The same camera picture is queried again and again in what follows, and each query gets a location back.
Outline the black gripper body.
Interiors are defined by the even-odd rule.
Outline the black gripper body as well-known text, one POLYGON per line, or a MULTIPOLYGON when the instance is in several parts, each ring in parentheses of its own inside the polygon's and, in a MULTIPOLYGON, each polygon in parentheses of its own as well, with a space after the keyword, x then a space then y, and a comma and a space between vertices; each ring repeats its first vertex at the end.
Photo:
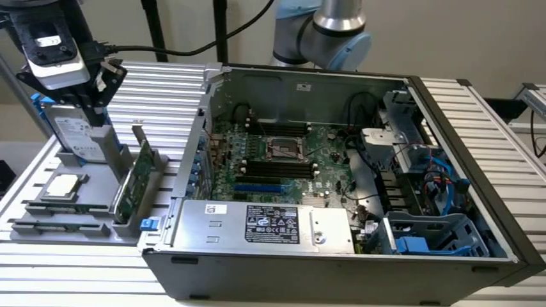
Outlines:
POLYGON ((97 97, 99 93, 97 77, 102 68, 101 63, 105 60, 103 46, 94 39, 79 1, 59 0, 59 5, 63 10, 70 33, 79 49, 79 54, 90 73, 90 80, 83 85, 79 85, 78 88, 82 95, 97 97))

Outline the green GPU card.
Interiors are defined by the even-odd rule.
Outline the green GPU card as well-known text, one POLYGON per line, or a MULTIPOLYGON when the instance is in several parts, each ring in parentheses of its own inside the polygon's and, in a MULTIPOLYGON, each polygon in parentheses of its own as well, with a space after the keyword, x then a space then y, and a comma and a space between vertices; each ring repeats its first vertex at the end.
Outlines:
POLYGON ((135 123, 131 130, 139 142, 141 150, 114 197, 110 213, 117 224, 126 224, 133 213, 139 210, 151 173, 155 169, 155 152, 146 137, 143 124, 135 123))

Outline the blue expansion slot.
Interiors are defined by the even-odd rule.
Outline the blue expansion slot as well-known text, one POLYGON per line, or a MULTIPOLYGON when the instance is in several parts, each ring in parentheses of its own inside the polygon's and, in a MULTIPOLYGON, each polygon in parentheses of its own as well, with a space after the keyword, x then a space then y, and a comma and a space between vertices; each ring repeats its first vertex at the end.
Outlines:
POLYGON ((234 191, 242 193, 270 193, 270 194, 282 194, 285 191, 284 186, 281 185, 252 185, 252 184, 238 184, 234 185, 234 191))

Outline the silver hard disk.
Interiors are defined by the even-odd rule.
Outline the silver hard disk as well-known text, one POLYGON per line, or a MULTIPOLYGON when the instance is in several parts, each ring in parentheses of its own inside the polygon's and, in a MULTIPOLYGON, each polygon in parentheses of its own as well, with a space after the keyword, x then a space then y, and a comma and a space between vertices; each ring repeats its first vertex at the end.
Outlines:
POLYGON ((69 152, 87 162, 103 163, 106 156, 91 138, 93 126, 82 109, 51 105, 45 108, 46 116, 69 152))

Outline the black stand pole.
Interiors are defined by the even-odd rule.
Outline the black stand pole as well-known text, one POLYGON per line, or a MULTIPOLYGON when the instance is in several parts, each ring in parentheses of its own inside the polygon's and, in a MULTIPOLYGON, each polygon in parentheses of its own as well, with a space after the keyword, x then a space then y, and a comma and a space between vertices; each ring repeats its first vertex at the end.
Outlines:
POLYGON ((213 0, 218 62, 229 62, 228 0, 213 0))
POLYGON ((141 4, 142 4, 146 18, 147 18, 153 46, 157 49, 165 49, 166 43, 165 43, 165 35, 163 35, 163 30, 162 30, 158 0, 141 0, 141 4))

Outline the silver CPU chip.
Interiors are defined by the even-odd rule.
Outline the silver CPU chip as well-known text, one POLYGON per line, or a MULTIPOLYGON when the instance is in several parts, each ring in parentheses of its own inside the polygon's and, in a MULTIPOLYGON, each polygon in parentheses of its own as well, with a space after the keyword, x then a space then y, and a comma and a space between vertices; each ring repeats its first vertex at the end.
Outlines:
POLYGON ((47 185, 45 197, 73 199, 77 196, 81 185, 87 181, 83 174, 58 174, 47 185))

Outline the green RAM stick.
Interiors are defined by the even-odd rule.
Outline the green RAM stick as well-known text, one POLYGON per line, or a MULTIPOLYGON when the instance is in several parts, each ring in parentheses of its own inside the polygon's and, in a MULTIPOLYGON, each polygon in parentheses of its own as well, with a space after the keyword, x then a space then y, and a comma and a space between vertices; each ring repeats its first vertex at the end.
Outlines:
POLYGON ((105 224, 82 224, 82 223, 45 223, 39 221, 17 221, 13 224, 13 229, 31 229, 37 231, 50 232, 83 232, 85 230, 102 231, 105 224))

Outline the grey parts rack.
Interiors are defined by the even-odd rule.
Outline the grey parts rack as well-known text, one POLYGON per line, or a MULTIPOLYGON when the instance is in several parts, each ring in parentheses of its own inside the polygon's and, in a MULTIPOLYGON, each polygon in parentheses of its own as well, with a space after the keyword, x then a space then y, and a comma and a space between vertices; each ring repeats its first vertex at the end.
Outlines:
MULTIPOLYGON (((131 161, 127 163, 130 169, 139 154, 141 146, 138 142, 137 153, 131 153, 129 146, 125 146, 131 154, 131 161)), ((18 242, 38 244, 135 246, 141 237, 141 221, 150 214, 158 193, 158 185, 169 162, 169 157, 162 155, 153 146, 151 148, 155 152, 155 169, 151 173, 143 203, 126 224, 115 223, 110 210, 129 169, 127 171, 117 171, 107 164, 95 163, 81 167, 70 167, 65 166, 61 161, 61 165, 54 170, 53 176, 43 185, 38 196, 29 201, 23 217, 15 219, 14 222, 39 221, 45 223, 105 224, 106 226, 102 231, 85 230, 73 233, 13 229, 11 239, 18 242), (71 200, 45 197, 49 183, 58 174, 65 173, 87 175, 87 181, 81 185, 77 196, 71 200)))

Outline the CPU socket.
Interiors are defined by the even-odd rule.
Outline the CPU socket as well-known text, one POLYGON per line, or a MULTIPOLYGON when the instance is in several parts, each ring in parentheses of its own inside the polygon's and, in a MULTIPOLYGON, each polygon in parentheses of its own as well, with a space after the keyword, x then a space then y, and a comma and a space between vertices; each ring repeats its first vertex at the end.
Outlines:
POLYGON ((305 162, 305 142, 297 137, 269 137, 266 139, 266 160, 281 162, 305 162))

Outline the silver power supply unit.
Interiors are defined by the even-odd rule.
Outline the silver power supply unit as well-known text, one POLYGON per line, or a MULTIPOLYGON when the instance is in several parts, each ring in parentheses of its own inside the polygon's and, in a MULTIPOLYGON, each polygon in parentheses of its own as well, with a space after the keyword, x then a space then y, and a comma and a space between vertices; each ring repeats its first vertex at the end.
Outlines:
POLYGON ((354 253, 345 209, 212 200, 183 203, 173 247, 258 255, 354 253))

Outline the green motherboard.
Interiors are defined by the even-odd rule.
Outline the green motherboard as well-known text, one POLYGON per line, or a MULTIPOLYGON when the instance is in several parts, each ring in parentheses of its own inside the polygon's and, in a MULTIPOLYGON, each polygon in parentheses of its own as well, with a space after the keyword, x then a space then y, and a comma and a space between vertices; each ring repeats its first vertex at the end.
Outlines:
POLYGON ((212 134, 213 183, 208 198, 234 201, 234 185, 281 185, 282 194, 252 193, 254 203, 304 205, 304 197, 324 197, 325 208, 346 209, 352 219, 374 219, 385 215, 377 188, 377 173, 364 158, 357 137, 340 125, 308 125, 306 162, 314 163, 314 179, 260 178, 246 175, 248 161, 266 160, 266 139, 274 136, 249 134, 254 121, 221 122, 212 134))

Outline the grey metal disk bay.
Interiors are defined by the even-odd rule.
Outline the grey metal disk bay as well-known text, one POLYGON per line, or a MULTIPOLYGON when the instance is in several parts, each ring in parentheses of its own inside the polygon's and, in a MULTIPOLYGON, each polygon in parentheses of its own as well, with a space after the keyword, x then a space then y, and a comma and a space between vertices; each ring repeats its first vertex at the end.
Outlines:
POLYGON ((418 105, 408 90, 385 94, 377 111, 380 123, 362 129, 365 148, 381 170, 422 173, 428 168, 430 147, 416 122, 418 113, 418 105))

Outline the black open PC case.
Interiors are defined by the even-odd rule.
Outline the black open PC case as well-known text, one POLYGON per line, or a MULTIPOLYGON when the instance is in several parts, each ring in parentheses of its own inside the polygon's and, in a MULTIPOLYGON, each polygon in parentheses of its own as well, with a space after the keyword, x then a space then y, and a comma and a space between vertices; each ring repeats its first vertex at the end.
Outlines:
POLYGON ((546 272, 546 256, 513 213, 517 205, 546 205, 546 166, 468 80, 225 65, 205 73, 171 204, 150 216, 161 227, 142 232, 139 249, 175 299, 448 306, 484 288, 515 286, 546 272), (380 104, 394 90, 408 90, 418 105, 416 122, 430 147, 422 173, 381 170, 365 148, 362 129, 380 123, 380 104), (174 249, 183 203, 212 200, 214 127, 260 119, 340 125, 357 137, 377 173, 385 215, 352 219, 345 209, 353 254, 174 249), (491 256, 385 254, 377 229, 389 212, 465 214, 491 256))

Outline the grey blue plastic drive cage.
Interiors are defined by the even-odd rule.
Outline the grey blue plastic drive cage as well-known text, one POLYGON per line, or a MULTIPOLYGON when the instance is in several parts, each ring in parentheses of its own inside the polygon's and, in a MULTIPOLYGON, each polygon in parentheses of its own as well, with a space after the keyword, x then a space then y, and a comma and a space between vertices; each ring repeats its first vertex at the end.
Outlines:
POLYGON ((414 216, 389 212, 377 234, 388 255, 491 256, 477 227, 465 214, 414 216))

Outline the aluminium frame side table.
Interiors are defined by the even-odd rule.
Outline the aluminium frame side table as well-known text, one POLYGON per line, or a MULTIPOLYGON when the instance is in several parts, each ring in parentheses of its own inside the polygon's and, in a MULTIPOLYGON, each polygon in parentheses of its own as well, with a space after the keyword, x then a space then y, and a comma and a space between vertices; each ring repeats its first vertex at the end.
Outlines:
POLYGON ((531 133, 531 114, 535 113, 533 129, 536 134, 546 134, 546 84, 524 83, 516 94, 527 108, 509 123, 515 132, 531 133))

